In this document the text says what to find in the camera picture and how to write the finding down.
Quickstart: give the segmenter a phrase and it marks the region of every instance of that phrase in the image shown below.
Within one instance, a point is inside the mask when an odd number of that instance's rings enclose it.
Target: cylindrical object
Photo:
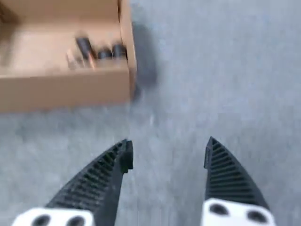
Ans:
[[[112,58],[112,51],[108,47],[104,47],[98,50],[97,58],[100,60],[105,58]]]
[[[113,45],[113,57],[114,58],[120,58],[120,57],[126,57],[127,58],[127,48],[122,45],[121,43],[117,43]]]
[[[85,60],[89,59],[89,55],[92,55],[92,57],[95,57],[95,52],[92,49],[90,40],[88,37],[76,37],[75,38],[76,44],[79,47],[79,50]]]

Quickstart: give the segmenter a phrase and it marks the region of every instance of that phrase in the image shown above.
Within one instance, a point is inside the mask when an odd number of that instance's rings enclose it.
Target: cardboard box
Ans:
[[[127,0],[0,0],[0,112],[117,104],[135,89]],[[95,46],[122,41],[128,60],[70,70],[66,51],[88,34]]]

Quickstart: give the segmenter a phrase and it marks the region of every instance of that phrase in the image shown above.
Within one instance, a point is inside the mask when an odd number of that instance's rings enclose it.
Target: box flap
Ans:
[[[19,22],[103,20],[118,22],[117,0],[1,0],[1,14]]]

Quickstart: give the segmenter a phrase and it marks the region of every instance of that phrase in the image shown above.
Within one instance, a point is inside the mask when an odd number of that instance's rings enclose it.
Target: gray carpet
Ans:
[[[210,136],[258,184],[278,225],[301,221],[301,2],[132,0],[131,104],[0,116],[0,225],[46,203],[127,137],[117,226],[198,226]]]

